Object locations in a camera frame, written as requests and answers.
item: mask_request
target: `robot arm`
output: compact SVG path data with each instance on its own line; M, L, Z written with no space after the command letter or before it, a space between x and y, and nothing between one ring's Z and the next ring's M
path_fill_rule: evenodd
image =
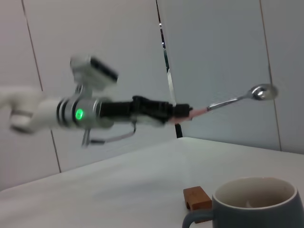
M112 102L109 98L93 97L93 90L102 91L115 85L118 75L94 57L71 58L71 69L77 83L75 94L64 99L49 99L39 90L24 87L0 88L0 108L11 107L10 126L22 133L43 128L85 129L83 145L105 143L129 137L136 124L164 125L189 118L188 104L173 106L134 96L129 102ZM109 140L90 140L92 128L110 128L116 122L132 123L134 131Z

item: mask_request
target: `wooden block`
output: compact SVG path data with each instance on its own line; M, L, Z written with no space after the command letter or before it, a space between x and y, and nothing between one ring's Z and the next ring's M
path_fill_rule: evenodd
M184 198L186 207L191 211L212 208L212 200L200 186L184 189Z

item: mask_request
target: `gray mug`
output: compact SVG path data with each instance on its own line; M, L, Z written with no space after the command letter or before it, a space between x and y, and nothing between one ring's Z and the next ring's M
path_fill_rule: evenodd
M182 228L211 219L213 228L304 228L297 188L276 178L242 178L222 185L212 196L212 209L189 213Z

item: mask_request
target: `white table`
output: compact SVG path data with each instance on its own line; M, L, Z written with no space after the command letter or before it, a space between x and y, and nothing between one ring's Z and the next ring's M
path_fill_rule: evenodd
M303 155L182 138L2 191L0 227L179 228L184 188L211 196L245 176L288 180L304 196Z

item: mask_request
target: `green light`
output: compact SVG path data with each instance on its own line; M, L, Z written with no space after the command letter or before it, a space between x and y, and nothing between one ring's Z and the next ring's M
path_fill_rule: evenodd
M77 109L75 117L77 120L81 120L82 117L84 117L84 111L82 109Z

